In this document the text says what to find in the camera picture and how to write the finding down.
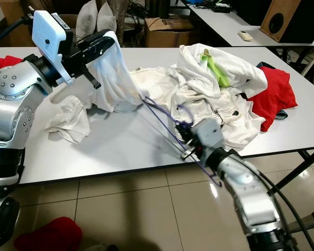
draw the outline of red fabric on floor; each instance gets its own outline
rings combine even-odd
[[[261,125],[261,131],[266,132],[281,109],[295,107],[298,104],[292,87],[289,84],[289,74],[268,67],[260,67],[267,79],[267,89],[252,98],[252,111],[266,119]]]
[[[0,69],[5,66],[16,65],[20,63],[22,59],[18,59],[14,56],[6,56],[4,59],[0,58]]]
[[[22,234],[14,241],[18,251],[77,251],[82,231],[67,217],[53,220],[30,234]]]

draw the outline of white cloth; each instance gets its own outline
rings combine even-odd
[[[86,109],[74,96],[66,97],[58,106],[61,111],[46,124],[48,132],[59,132],[62,138],[80,143],[91,132]]]
[[[65,97],[73,95],[87,109],[95,104],[109,112],[130,112],[142,103],[140,93],[129,76],[115,33],[109,31],[104,36],[113,38],[115,43],[87,65],[91,74],[101,83],[101,87],[95,90],[92,84],[81,76],[52,96],[52,103],[59,103]]]
[[[201,60],[205,49],[227,77],[230,87],[220,88],[207,61]],[[245,60],[216,48],[203,44],[181,45],[176,65],[138,69],[130,76],[141,91],[148,92],[151,99],[168,109],[177,120],[191,121],[188,113],[178,109],[178,105],[184,105],[191,112],[194,124],[204,118],[215,118],[223,124],[225,144],[230,147],[246,146],[259,134],[260,125],[265,121],[252,113],[251,102],[238,95],[245,93],[250,98],[265,90],[264,73]]]
[[[97,31],[110,29],[113,32],[116,32],[116,17],[107,2],[105,2],[99,10],[96,20],[96,29]]]
[[[93,34],[96,26],[98,10],[95,0],[91,0],[84,4],[77,16],[75,26],[75,35],[80,40],[90,34]]]

